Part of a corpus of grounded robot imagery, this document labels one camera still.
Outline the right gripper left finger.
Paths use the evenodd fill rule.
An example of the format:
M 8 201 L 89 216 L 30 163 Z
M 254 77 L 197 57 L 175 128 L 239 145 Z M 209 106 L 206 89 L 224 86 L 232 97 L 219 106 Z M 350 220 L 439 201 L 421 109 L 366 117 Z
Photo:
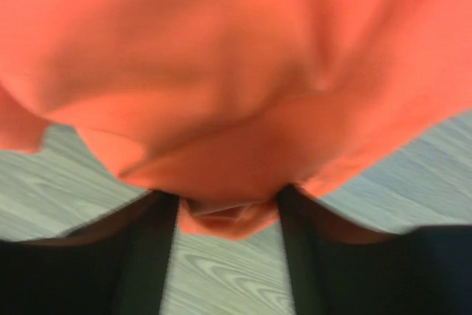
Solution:
M 62 238 L 1 242 L 2 314 L 159 314 L 179 200 L 153 191 Z

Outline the orange t shirt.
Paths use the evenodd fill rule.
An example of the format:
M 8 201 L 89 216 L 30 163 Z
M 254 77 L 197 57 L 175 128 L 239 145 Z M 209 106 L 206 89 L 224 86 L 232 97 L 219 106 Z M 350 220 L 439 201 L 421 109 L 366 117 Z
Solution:
M 1 148 L 72 126 L 241 239 L 471 108 L 471 0 L 1 0 Z

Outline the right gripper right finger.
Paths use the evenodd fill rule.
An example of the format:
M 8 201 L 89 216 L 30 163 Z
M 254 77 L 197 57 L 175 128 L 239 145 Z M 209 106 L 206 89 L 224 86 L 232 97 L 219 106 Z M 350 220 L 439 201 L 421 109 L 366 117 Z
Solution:
M 309 199 L 277 194 L 296 314 L 469 314 L 471 227 L 375 231 Z

